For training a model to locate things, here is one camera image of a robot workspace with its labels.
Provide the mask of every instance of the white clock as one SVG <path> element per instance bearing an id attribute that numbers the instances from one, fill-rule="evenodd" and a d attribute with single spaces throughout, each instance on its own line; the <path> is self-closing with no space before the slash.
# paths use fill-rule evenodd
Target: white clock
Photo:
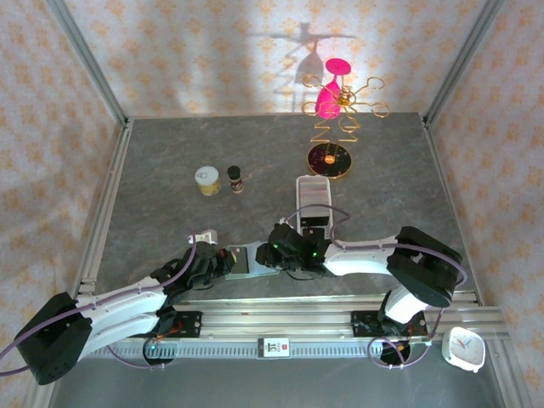
<path id="1" fill-rule="evenodd" d="M 454 366 L 478 372 L 485 361 L 485 343 L 482 337 L 473 331 L 453 327 L 444 335 L 442 355 Z"/>

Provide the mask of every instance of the clock face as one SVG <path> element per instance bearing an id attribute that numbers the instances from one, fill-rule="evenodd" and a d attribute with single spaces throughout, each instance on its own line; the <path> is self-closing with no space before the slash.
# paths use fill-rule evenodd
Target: clock face
<path id="1" fill-rule="evenodd" d="M 473 365 L 480 365 L 485 355 L 484 341 L 468 330 L 452 330 L 450 351 L 458 359 Z"/>

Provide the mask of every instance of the black disc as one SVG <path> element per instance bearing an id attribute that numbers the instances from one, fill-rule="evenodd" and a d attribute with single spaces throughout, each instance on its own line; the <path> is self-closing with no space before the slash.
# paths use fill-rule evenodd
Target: black disc
<path id="1" fill-rule="evenodd" d="M 351 168 L 351 155 L 340 144 L 321 143 L 309 151 L 308 166 L 315 174 L 337 179 Z"/>

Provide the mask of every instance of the wall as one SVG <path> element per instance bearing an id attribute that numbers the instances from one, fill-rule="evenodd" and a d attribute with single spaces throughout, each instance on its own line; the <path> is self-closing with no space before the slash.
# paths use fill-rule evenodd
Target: wall
<path id="1" fill-rule="evenodd" d="M 423 113 L 484 0 L 68 3 L 128 115 L 184 116 L 299 112 L 331 57 L 385 79 L 365 100 Z"/>
<path id="2" fill-rule="evenodd" d="M 434 132 L 489 304 L 544 406 L 544 8 L 506 2 Z"/>
<path id="3" fill-rule="evenodd" d="M 115 122 L 42 0 L 0 3 L 0 348 L 70 290 Z M 0 371 L 23 365 L 14 351 Z M 21 406 L 28 372 L 0 381 Z"/>

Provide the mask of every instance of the small jar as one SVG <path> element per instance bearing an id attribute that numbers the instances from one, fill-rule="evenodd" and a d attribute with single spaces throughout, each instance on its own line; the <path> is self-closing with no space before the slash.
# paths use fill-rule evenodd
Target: small jar
<path id="1" fill-rule="evenodd" d="M 218 169 L 212 166 L 204 166 L 196 170 L 195 180 L 198 189 L 204 196 L 215 196 L 221 190 Z"/>
<path id="2" fill-rule="evenodd" d="M 238 166 L 230 166 L 227 169 L 227 174 L 230 179 L 230 189 L 235 194 L 240 194 L 244 190 L 244 185 L 241 183 L 241 173 Z"/>

